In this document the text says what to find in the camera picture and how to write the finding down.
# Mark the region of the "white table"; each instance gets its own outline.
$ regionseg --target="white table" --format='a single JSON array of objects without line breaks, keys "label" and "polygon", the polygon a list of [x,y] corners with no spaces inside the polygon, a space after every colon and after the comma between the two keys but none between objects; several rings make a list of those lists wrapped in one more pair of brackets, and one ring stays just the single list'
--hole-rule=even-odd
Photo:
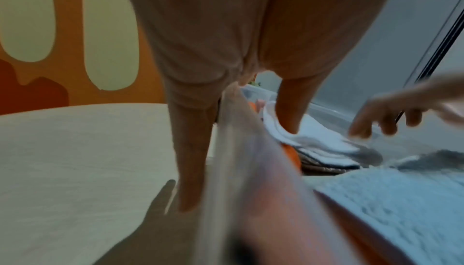
[{"label": "white table", "polygon": [[0,116],[0,264],[91,264],[177,179],[167,106]]}]

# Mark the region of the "black strip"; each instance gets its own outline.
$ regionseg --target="black strip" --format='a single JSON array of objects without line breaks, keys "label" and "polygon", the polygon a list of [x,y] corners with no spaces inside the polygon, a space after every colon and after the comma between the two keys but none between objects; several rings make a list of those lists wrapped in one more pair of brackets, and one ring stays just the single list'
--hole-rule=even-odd
[{"label": "black strip", "polygon": [[[422,72],[419,74],[418,78],[416,79],[416,82],[429,78],[432,75],[432,73],[435,71],[436,67],[439,65],[443,57],[446,55],[446,53],[448,53],[448,50],[454,44],[454,41],[456,41],[456,39],[458,38],[463,28],[464,28],[464,10],[461,12],[458,19],[456,19],[456,21],[454,22],[449,32],[446,34],[443,41],[441,41],[440,46],[438,46],[437,50],[432,55],[429,62],[427,62],[427,65],[424,67]],[[395,121],[397,123],[400,120],[403,113],[404,111],[401,111],[400,114],[398,114],[398,116],[396,117]]]}]

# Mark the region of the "white cloth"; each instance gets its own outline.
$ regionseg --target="white cloth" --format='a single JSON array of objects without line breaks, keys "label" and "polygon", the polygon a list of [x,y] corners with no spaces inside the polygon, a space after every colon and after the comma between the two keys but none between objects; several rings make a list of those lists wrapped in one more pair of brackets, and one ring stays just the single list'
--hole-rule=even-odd
[{"label": "white cloth", "polygon": [[278,122],[275,107],[275,102],[266,104],[263,110],[263,122],[267,131],[277,141],[295,147],[300,153],[322,165],[339,168],[360,166],[353,157],[363,151],[363,146],[358,146],[341,134],[325,128],[308,114],[303,116],[299,132],[291,134]]}]

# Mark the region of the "orange object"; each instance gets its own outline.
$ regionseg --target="orange object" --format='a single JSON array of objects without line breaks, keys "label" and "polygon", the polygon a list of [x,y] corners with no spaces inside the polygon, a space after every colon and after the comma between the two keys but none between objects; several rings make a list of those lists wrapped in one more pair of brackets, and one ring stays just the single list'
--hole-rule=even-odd
[{"label": "orange object", "polygon": [[[251,109],[257,112],[256,104],[254,104],[253,102],[248,102],[248,105],[250,105]],[[287,155],[287,157],[290,159],[290,161],[295,166],[296,170],[298,170],[298,172],[301,172],[301,161],[300,161],[300,157],[298,157],[298,153],[296,152],[295,148],[289,145],[285,145],[285,144],[280,144],[280,145],[282,146],[284,153]]]}]

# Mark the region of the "red painted shape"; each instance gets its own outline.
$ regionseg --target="red painted shape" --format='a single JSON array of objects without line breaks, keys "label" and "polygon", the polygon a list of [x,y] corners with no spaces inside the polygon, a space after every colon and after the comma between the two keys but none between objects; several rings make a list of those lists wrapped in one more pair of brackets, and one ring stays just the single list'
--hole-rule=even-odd
[{"label": "red painted shape", "polygon": [[66,106],[68,92],[62,85],[39,77],[22,86],[13,66],[0,59],[0,115]]}]

